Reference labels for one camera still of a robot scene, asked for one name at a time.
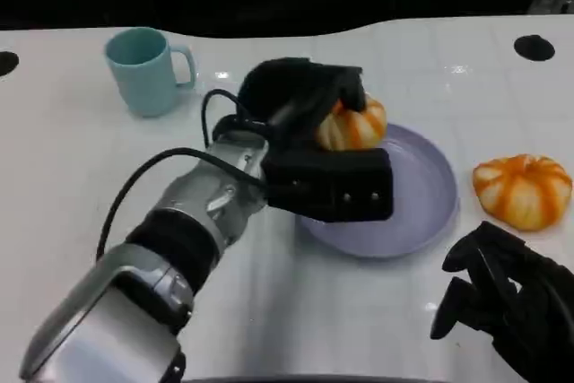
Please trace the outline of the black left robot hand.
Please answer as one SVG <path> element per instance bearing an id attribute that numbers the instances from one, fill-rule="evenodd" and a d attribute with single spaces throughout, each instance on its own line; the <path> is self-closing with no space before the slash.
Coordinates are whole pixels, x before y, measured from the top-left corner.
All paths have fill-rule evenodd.
<path id="1" fill-rule="evenodd" d="M 249 119 L 266 125 L 272 144 L 311 146 L 338 102 L 355 112 L 366 109 L 361 74 L 358 66 L 326 65 L 304 57 L 276 58 L 247 74 L 238 100 Z"/>

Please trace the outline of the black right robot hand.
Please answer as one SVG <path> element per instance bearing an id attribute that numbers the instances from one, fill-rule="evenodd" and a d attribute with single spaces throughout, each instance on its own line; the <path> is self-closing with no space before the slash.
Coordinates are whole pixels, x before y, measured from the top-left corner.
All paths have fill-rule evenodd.
<path id="1" fill-rule="evenodd" d="M 573 380 L 573 274 L 519 237 L 482 222 L 447 253 L 450 281 L 430 337 L 457 323 L 492 338 L 499 356 L 528 382 Z"/>

